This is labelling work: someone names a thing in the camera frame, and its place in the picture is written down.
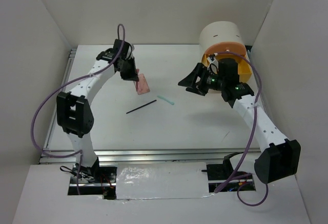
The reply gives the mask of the orange drawer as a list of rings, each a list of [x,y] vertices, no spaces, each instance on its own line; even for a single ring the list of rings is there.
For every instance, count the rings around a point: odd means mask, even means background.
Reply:
[[[219,52],[234,52],[239,55],[245,55],[247,50],[245,45],[238,42],[220,42],[209,46],[204,53],[211,55]]]

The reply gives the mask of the cream round drawer organizer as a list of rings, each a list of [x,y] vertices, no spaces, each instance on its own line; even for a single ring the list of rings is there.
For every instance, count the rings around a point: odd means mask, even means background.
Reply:
[[[214,22],[207,25],[200,33],[199,46],[201,58],[209,46],[220,42],[238,42],[245,45],[236,24],[226,21]]]

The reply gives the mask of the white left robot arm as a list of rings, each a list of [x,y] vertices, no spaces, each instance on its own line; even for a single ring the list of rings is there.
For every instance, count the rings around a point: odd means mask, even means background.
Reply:
[[[93,149],[90,131],[94,125],[91,104],[103,85],[119,72],[123,80],[139,80],[134,46],[116,39],[112,48],[102,51],[95,60],[87,77],[68,92],[56,97],[57,124],[66,133],[76,155],[75,165],[83,178],[95,182],[100,178],[99,159]]]

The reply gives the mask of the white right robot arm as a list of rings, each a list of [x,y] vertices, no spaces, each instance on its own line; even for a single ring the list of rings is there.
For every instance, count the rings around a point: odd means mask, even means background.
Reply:
[[[259,144],[261,155],[255,160],[254,169],[262,183],[269,184],[296,174],[301,152],[299,142],[288,139],[279,131],[257,102],[251,87],[239,80],[236,60],[219,60],[216,73],[198,63],[178,85],[202,96],[209,90],[220,91],[223,100],[251,128],[251,136]]]

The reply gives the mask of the pink makeup brush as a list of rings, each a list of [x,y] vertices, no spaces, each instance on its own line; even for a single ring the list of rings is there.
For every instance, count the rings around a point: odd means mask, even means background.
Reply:
[[[135,85],[136,90],[138,89],[138,83],[139,83],[139,69],[137,68],[136,69],[136,78],[134,80],[134,85]]]

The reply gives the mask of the thin black eyeliner pencil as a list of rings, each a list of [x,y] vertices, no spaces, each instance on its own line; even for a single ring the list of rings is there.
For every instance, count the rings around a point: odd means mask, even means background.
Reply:
[[[134,112],[134,111],[137,111],[137,110],[139,110],[139,109],[142,109],[142,108],[144,108],[144,107],[146,107],[146,106],[148,106],[148,105],[150,105],[150,104],[153,104],[153,103],[155,103],[155,102],[157,102],[156,99],[155,99],[155,100],[152,100],[152,101],[150,101],[150,102],[148,102],[148,103],[146,103],[146,104],[144,104],[144,105],[141,105],[141,106],[139,106],[139,107],[137,107],[137,108],[135,108],[135,109],[132,109],[132,110],[126,112],[126,114],[130,114],[130,113],[132,113],[132,112]]]

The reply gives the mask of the pink makeup palette card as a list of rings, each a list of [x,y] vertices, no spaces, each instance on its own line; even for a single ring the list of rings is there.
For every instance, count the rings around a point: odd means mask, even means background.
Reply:
[[[150,92],[150,88],[148,86],[147,80],[144,76],[144,74],[138,75],[139,81],[134,82],[136,92],[138,95],[146,94]]]

